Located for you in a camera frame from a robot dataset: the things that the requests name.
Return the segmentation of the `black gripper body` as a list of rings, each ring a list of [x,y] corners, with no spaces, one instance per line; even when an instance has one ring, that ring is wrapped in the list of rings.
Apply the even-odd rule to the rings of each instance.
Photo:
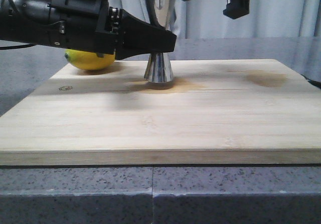
[[[63,47],[99,54],[114,54],[119,40],[122,9],[108,0],[52,0],[51,17],[63,22]]]
[[[223,10],[223,15],[238,19],[249,14],[250,0],[227,0],[226,8]]]

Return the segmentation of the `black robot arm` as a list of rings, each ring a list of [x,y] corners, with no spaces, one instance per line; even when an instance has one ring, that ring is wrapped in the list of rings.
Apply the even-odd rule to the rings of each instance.
[[[172,52],[176,35],[108,0],[1,0],[1,39],[114,54],[117,60]]]

